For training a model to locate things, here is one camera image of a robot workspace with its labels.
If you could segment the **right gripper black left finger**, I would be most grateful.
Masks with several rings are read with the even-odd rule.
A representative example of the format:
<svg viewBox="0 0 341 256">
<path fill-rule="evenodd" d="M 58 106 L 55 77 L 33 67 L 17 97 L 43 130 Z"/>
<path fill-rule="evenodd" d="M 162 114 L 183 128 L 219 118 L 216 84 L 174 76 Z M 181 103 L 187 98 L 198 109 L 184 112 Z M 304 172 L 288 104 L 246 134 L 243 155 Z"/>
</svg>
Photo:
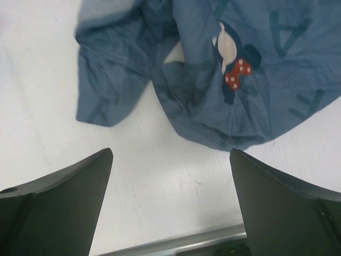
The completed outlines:
<svg viewBox="0 0 341 256">
<path fill-rule="evenodd" d="M 1 255 L 88 255 L 113 162 L 105 148 L 1 191 Z"/>
</svg>

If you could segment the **blue patterned pillowcase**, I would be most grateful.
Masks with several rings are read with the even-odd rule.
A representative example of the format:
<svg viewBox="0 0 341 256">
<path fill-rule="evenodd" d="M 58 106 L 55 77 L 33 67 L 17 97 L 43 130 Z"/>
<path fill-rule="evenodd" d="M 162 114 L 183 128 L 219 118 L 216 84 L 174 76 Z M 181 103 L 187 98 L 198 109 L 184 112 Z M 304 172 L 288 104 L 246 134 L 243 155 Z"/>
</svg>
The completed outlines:
<svg viewBox="0 0 341 256">
<path fill-rule="evenodd" d="M 340 96 L 340 1 L 82 1 L 77 120 L 114 126 L 151 82 L 176 133 L 262 144 Z"/>
</svg>

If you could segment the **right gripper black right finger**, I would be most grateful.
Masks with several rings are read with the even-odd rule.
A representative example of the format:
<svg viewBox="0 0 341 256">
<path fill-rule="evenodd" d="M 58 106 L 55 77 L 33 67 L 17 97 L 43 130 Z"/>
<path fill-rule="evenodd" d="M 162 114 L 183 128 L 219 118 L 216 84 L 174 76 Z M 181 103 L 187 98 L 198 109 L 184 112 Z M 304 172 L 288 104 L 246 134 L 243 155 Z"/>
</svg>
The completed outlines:
<svg viewBox="0 0 341 256">
<path fill-rule="evenodd" d="M 340 255 L 340 193 L 230 152 L 252 255 Z"/>
</svg>

